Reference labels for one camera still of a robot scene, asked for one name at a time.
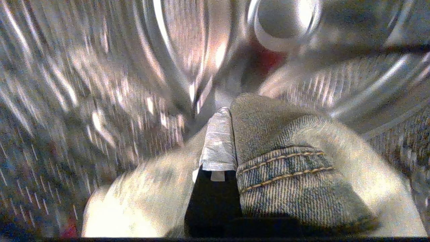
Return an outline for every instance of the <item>yellow stitching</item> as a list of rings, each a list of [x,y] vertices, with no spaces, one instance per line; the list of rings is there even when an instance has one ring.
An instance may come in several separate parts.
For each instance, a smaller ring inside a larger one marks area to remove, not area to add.
[[[272,161],[275,161],[275,160],[291,158],[291,157],[294,157],[294,156],[311,156],[311,155],[323,155],[323,154],[324,154],[324,152],[303,152],[303,153],[293,153],[293,154],[289,154],[289,155],[282,155],[282,156],[278,156],[278,157],[272,158],[272,159],[270,159],[270,160],[268,160],[266,162],[262,162],[262,163],[260,163],[258,165],[255,165],[255,166],[251,167],[251,168],[245,169],[245,170],[239,172],[237,175],[239,176],[239,175],[241,175],[241,174],[243,174],[243,173],[245,173],[247,171],[254,170],[254,169],[256,169],[256,168],[258,168],[260,166],[266,165],[266,164],[268,164],[268,163],[270,163]]]
[[[328,171],[328,170],[333,170],[333,167],[332,166],[330,166],[330,167],[320,167],[320,168],[315,168],[315,169],[312,169],[312,170],[298,171],[298,172],[294,172],[294,173],[291,173],[291,174],[285,174],[285,175],[277,176],[277,177],[274,177],[274,178],[272,178],[270,180],[262,182],[260,184],[249,186],[249,187],[243,189],[240,193],[244,193],[244,192],[246,192],[246,191],[248,191],[250,189],[270,184],[270,183],[272,183],[274,181],[277,181],[277,180],[280,180],[280,179],[283,179],[283,178],[295,177],[295,176],[300,176],[300,175],[307,174],[307,173],[315,173],[315,172],[318,172],[318,171]]]

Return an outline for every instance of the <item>stainless steel drum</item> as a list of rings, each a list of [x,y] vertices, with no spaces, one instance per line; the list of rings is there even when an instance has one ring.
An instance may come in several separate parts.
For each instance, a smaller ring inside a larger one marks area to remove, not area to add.
[[[3,221],[38,237],[78,235],[95,189],[181,147],[244,90],[362,134],[410,175],[428,221],[430,56],[361,51],[427,44],[427,1],[0,5]],[[267,78],[250,77],[256,41],[289,54]]]

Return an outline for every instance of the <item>denim hem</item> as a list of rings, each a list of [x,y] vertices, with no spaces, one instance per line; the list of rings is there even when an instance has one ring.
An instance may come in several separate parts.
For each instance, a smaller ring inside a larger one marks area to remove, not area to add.
[[[265,186],[277,180],[333,170],[324,152],[305,146],[273,150],[247,161],[237,169],[240,193]]]

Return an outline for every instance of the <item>clothing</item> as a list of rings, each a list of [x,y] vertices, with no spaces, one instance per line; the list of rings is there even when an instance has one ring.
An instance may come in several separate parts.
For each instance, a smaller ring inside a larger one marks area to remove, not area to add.
[[[230,114],[244,216],[290,216],[364,236],[426,236],[402,177],[345,126],[253,94],[239,96]],[[180,235],[206,130],[93,194],[83,236]]]

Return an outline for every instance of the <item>jeans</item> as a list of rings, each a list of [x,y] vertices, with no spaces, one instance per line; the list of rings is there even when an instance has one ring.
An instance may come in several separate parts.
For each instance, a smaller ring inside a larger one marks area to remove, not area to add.
[[[230,107],[245,217],[293,217],[311,230],[426,236],[404,180],[360,137],[313,111],[252,94]],[[83,236],[183,235],[207,127],[90,198]]]

